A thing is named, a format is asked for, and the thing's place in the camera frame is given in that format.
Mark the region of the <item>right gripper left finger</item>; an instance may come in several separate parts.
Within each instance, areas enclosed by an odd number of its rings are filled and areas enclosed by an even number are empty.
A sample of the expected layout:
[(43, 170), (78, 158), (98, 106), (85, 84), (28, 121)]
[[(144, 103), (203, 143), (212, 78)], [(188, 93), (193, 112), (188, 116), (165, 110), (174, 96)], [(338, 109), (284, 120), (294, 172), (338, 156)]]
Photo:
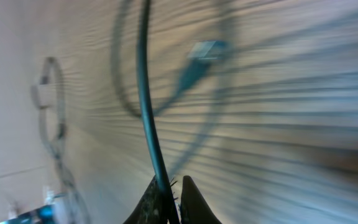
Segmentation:
[(168, 217), (164, 211), (163, 197), (155, 177), (147, 186), (139, 203), (124, 224), (167, 224)]

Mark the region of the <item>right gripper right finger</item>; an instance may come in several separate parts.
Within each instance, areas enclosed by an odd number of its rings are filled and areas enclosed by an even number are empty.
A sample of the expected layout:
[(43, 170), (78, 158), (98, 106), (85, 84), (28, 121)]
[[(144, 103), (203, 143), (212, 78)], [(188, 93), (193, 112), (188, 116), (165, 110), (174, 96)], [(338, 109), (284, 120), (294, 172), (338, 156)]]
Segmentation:
[(222, 224), (189, 175), (183, 176), (180, 214), (182, 224)]

